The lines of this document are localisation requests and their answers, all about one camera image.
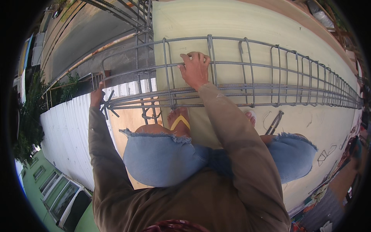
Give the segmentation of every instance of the yellow flip-flop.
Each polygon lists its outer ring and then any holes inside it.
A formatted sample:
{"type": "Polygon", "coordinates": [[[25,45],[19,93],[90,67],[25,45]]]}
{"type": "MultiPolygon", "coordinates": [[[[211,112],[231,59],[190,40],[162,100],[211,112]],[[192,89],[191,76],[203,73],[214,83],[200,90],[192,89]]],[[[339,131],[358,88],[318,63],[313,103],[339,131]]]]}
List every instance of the yellow flip-flop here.
{"type": "Polygon", "coordinates": [[[177,119],[175,119],[175,121],[174,121],[173,125],[171,126],[170,130],[173,131],[180,121],[184,122],[184,124],[188,127],[188,129],[191,130],[191,126],[189,125],[189,122],[186,120],[186,118],[184,118],[182,113],[180,113],[180,116],[177,117],[177,119]]]}

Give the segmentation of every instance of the toe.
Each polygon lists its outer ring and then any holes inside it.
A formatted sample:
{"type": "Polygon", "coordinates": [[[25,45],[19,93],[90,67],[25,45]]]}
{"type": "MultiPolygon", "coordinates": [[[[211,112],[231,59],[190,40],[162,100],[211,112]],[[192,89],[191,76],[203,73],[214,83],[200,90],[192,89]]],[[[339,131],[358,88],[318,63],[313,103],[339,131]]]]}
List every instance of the toe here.
{"type": "Polygon", "coordinates": [[[174,110],[170,111],[169,117],[170,117],[170,120],[175,117],[175,111],[174,110]]]}
{"type": "Polygon", "coordinates": [[[246,112],[245,115],[248,119],[251,119],[251,112],[246,112]]]}
{"type": "Polygon", "coordinates": [[[174,112],[176,117],[180,116],[180,108],[175,109],[174,112]]]}
{"type": "Polygon", "coordinates": [[[186,107],[180,107],[180,113],[185,117],[188,118],[188,109],[186,107]]]}
{"type": "Polygon", "coordinates": [[[256,122],[255,117],[252,117],[252,118],[250,119],[250,122],[251,122],[251,124],[255,127],[255,122],[256,122]]]}

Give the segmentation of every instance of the person's right hand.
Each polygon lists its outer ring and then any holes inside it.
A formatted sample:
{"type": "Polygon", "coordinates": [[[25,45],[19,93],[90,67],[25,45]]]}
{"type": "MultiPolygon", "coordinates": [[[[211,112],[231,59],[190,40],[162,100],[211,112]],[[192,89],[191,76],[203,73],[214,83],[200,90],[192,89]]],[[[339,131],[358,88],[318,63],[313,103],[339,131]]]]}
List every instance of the person's right hand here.
{"type": "Polygon", "coordinates": [[[178,65],[178,68],[187,84],[198,91],[200,86],[209,83],[208,68],[211,61],[209,56],[201,52],[190,52],[188,54],[180,54],[180,57],[183,58],[185,66],[178,65]]]}

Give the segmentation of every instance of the finger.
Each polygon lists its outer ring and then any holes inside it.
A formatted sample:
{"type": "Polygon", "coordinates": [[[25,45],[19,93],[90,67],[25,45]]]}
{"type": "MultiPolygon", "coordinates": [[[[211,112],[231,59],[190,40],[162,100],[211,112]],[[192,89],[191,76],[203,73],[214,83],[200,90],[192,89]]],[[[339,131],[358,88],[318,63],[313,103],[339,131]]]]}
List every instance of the finger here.
{"type": "Polygon", "coordinates": [[[199,54],[199,52],[190,52],[190,53],[188,53],[187,55],[188,55],[189,57],[192,57],[192,60],[196,59],[196,61],[199,61],[200,58],[198,57],[198,54],[199,54]]]}
{"type": "Polygon", "coordinates": [[[204,54],[202,52],[199,52],[198,56],[200,58],[200,61],[203,63],[204,62],[204,54]]]}
{"type": "Polygon", "coordinates": [[[205,65],[209,65],[211,61],[210,57],[208,55],[204,55],[204,57],[205,57],[205,65]]]}
{"type": "Polygon", "coordinates": [[[186,54],[180,54],[180,57],[182,57],[182,59],[183,59],[183,61],[184,61],[184,63],[187,65],[187,64],[190,64],[190,62],[191,62],[191,59],[189,58],[189,56],[188,55],[186,55],[186,54]]]}
{"type": "Polygon", "coordinates": [[[178,65],[177,67],[180,69],[182,76],[186,74],[186,71],[185,71],[186,68],[184,67],[184,65],[178,65]]]}
{"type": "Polygon", "coordinates": [[[104,83],[103,83],[103,81],[99,82],[98,90],[102,90],[103,87],[104,87],[104,83]]]}

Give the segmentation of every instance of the person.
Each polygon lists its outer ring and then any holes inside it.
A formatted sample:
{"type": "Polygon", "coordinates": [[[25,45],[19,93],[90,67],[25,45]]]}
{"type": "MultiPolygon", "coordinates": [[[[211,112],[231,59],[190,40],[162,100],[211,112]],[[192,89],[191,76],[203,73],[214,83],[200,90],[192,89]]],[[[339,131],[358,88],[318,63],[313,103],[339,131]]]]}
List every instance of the person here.
{"type": "Polygon", "coordinates": [[[208,81],[210,58],[200,52],[181,57],[182,77],[202,99],[230,159],[233,179],[204,167],[175,186],[134,190],[99,110],[101,83],[91,93],[88,131],[93,214],[99,230],[289,231],[280,175],[267,146],[244,113],[208,81]]]}
{"type": "MultiPolygon", "coordinates": [[[[245,115],[254,127],[255,113],[249,110],[245,115]]],[[[153,187],[169,187],[181,183],[205,166],[233,178],[225,149],[214,150],[192,142],[187,108],[172,110],[167,120],[171,129],[149,124],[139,127],[134,133],[129,129],[119,130],[128,136],[124,164],[136,181],[153,187]]],[[[312,170],[318,149],[303,135],[283,132],[261,135],[260,138],[273,157],[281,184],[302,178],[312,170]]]]}

